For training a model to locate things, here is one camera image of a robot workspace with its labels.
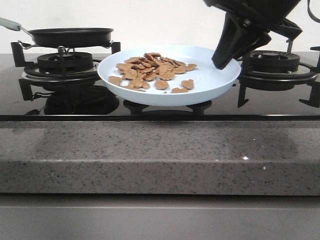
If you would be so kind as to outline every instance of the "speckled stone surface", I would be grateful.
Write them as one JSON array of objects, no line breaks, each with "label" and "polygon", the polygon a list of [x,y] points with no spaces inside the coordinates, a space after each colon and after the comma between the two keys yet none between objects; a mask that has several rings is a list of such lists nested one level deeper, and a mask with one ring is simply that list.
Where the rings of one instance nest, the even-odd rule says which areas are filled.
[{"label": "speckled stone surface", "polygon": [[320,196],[319,126],[0,122],[0,192]]}]

